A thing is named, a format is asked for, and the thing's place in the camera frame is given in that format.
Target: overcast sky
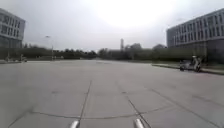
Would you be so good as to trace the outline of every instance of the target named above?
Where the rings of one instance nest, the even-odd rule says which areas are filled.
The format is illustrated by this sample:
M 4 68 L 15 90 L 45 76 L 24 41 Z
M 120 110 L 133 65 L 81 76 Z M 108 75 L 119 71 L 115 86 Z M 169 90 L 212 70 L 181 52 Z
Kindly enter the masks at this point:
M 224 0 L 0 0 L 26 20 L 24 42 L 56 49 L 166 44 L 166 29 L 223 8 Z

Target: building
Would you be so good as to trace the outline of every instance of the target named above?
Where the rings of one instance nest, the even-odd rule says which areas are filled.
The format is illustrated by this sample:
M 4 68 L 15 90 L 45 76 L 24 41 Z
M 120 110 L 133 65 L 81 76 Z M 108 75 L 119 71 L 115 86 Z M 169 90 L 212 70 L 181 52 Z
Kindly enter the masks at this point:
M 21 48 L 25 20 L 0 8 L 0 48 Z
M 167 46 L 188 48 L 193 54 L 200 52 L 224 60 L 224 9 L 169 28 Z
M 124 51 L 124 39 L 121 39 L 120 50 Z

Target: concrete pavement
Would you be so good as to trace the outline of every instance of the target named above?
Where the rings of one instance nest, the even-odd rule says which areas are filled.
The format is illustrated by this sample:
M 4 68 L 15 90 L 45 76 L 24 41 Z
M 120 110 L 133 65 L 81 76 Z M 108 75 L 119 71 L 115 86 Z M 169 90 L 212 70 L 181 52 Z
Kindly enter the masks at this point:
M 223 76 L 77 60 L 0 65 L 0 127 L 224 127 Z

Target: distant building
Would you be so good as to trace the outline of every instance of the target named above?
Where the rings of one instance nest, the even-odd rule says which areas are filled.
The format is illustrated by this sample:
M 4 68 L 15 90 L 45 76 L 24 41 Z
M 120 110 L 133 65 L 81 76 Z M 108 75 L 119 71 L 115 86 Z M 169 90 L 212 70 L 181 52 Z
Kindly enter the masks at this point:
M 120 50 L 123 51 L 124 50 L 124 39 L 121 39 L 121 46 L 120 46 Z
M 25 20 L 0 8 L 0 48 L 21 48 Z
M 192 49 L 224 60 L 224 9 L 197 17 L 167 30 L 167 46 Z

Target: lamp post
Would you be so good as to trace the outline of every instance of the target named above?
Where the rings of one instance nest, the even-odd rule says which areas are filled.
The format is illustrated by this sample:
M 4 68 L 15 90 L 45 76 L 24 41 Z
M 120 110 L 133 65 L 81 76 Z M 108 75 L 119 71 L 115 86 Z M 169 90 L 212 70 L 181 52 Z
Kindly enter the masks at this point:
M 45 38 L 47 40 L 50 40 L 50 36 L 45 36 Z M 53 47 L 53 44 L 51 45 L 51 60 L 53 61 L 54 60 L 54 47 Z

